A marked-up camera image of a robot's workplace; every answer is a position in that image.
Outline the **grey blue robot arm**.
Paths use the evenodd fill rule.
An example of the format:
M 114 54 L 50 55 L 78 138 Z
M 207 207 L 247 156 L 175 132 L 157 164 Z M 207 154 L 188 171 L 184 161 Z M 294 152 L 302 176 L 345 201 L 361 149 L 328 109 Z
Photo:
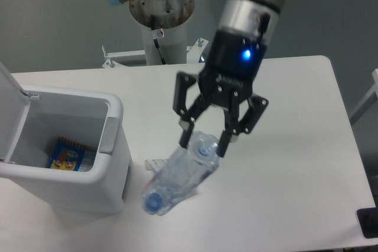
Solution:
M 112 5 L 129 4 L 134 19 L 147 29 L 144 38 L 150 65 L 173 64 L 186 59 L 184 36 L 174 29 L 186 24 L 194 0 L 107 0 Z M 268 100 L 253 92 L 253 81 L 278 23 L 285 0 L 225 0 L 224 10 L 205 60 L 197 74 L 176 76 L 173 109 L 180 117 L 186 148 L 195 121 L 210 106 L 224 111 L 224 130 L 217 154 L 224 156 L 229 143 L 241 133 L 250 133 Z

